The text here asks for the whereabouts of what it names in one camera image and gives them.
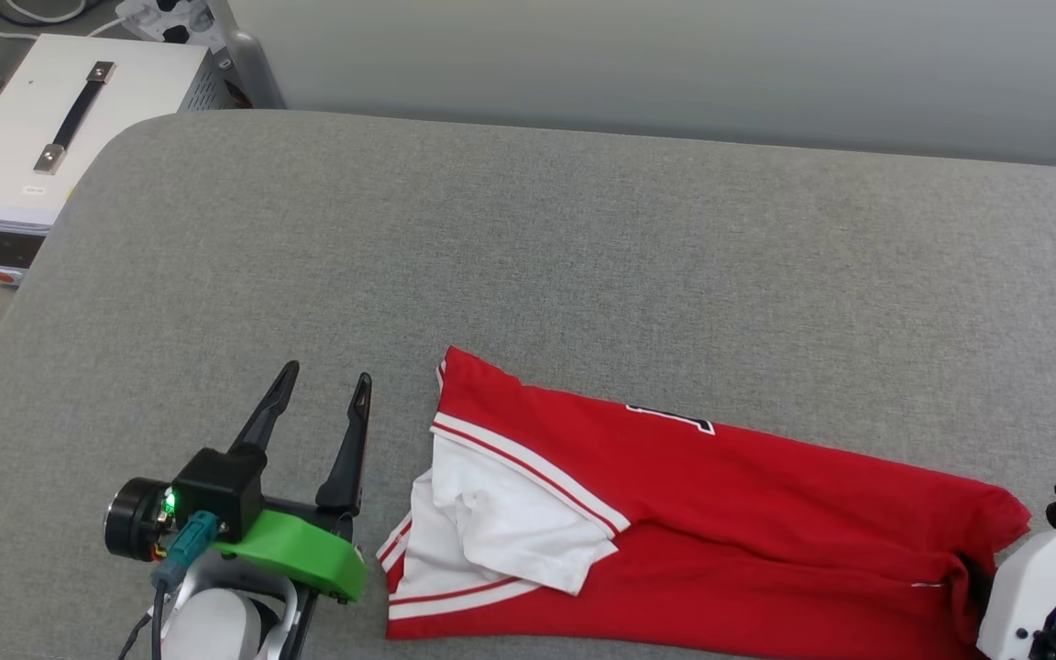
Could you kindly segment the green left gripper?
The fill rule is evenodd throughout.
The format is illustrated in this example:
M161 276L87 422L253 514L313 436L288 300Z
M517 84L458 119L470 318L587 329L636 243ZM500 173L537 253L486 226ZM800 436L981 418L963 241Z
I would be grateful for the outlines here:
M267 451L278 418L288 409L299 363L289 360L239 431L231 452ZM328 477L317 491L324 511L359 511L367 446L372 379L357 377L346 410L347 427ZM363 555L351 540L352 521L335 515L326 526L314 523L317 510L298 502L268 499L242 542L216 538L219 523L209 512L184 517L175 511L172 485L149 478L129 480L103 516L106 550L115 557L151 561L152 585L187 598L206 586L279 590L286 598L306 590L347 604L363 593L367 576Z

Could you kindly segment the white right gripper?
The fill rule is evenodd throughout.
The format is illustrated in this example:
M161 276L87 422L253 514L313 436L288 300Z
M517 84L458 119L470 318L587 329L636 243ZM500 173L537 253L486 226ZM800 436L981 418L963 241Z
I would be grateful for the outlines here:
M984 617L977 647L988 660L1056 660L1056 530L1030 538L998 569L997 553L959 560L964 611Z

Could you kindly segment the red and white jersey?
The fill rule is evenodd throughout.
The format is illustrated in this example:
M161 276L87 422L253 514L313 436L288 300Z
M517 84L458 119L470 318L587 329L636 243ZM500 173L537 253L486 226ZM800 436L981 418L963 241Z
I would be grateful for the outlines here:
M960 553L1005 489L523 383L451 346L378 551L386 638L577 636L775 660L982 660Z

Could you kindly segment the white instrument box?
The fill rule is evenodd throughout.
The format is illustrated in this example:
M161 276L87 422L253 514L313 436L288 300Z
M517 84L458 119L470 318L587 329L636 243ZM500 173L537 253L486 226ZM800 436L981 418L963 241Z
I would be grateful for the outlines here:
M84 76L113 61L109 83L84 117L54 175L33 171ZM234 108L206 48L42 35L0 92L0 285L17 287L75 185L122 130L159 116Z

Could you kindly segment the power strip with black plugs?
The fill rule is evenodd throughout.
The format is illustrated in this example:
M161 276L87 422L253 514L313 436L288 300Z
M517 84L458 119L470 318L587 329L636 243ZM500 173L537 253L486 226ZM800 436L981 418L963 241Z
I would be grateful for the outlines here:
M139 40L208 48L216 43L208 0L121 0L115 14Z

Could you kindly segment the white backdrop panel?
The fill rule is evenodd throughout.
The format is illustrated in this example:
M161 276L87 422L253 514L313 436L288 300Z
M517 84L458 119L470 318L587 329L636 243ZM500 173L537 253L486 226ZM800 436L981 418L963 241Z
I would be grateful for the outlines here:
M289 110L1056 166L1056 0L234 0Z

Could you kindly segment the grey frame post rounded base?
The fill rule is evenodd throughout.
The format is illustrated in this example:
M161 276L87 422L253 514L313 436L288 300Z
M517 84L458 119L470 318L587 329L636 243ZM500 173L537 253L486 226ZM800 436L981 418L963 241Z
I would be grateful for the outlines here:
M240 89L256 109L286 110L288 106L282 99L267 54L259 38L238 24L232 3L234 0L208 0L208 8L229 50L232 67L242 83Z

